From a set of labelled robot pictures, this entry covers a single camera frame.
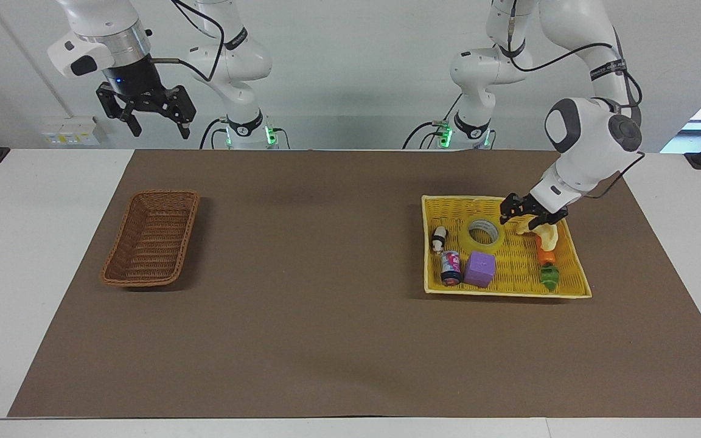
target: tape roll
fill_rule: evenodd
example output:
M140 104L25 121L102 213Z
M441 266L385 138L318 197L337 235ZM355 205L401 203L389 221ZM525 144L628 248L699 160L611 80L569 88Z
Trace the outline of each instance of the tape roll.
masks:
M472 231L479 230L481 232L487 233L492 242L489 244L483 244L475 240L472 237ZM464 227L461 229L461 234L459 234L459 244L461 245L462 252L470 253L473 251L485 252L486 254L495 254L501 244L504 243L504 230L499 222L492 222L485 216L475 216L470 217L470 219L465 222Z

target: brown basket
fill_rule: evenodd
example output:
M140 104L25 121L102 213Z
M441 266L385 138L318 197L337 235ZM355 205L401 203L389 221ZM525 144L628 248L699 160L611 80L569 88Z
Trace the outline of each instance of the brown basket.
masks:
M102 269L102 282L134 288L174 283L183 270L198 203L200 197L192 190L149 190L132 196Z

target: yellow basket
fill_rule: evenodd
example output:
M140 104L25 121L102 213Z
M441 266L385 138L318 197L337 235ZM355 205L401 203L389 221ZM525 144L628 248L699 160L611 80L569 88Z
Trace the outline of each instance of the yellow basket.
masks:
M462 267L470 258L470 251L460 247L459 232L470 217L484 216L498 223L499 205L503 198L489 196L424 196L421 206L424 212L424 289L429 294L462 294L463 296L515 296L556 297L557 299L588 299L591 289L586 274L578 260L573 237L567 221L556 224L559 243L556 245L556 267L559 269L559 286L548 291L540 283L540 264L537 261L537 244L533 234L517 235L515 227L524 221L517 217L504 225L504 243L496 252L496 275L487 288L460 283L457 286L442 284L440 273L442 259L431 251L431 233L437 227L448 230L445 249L461 254Z

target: table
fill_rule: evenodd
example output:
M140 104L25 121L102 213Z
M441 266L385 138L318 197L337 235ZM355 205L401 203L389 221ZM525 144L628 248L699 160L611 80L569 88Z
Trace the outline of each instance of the table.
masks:
M0 419L6 416L129 158L130 150L15 150L0 164ZM651 155L629 172L626 181L701 311L701 172L693 171L680 156ZM587 436L588 431L591 436L693 436L701 434L701 419L0 421L0 436L81 431L89 436L415 432L567 437Z

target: purple block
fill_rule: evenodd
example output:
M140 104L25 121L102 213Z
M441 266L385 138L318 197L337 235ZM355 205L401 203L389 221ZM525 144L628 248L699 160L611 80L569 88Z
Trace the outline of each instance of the purple block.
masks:
M496 257L485 252L475 251L470 254L464 270L464 283L487 288L496 273Z

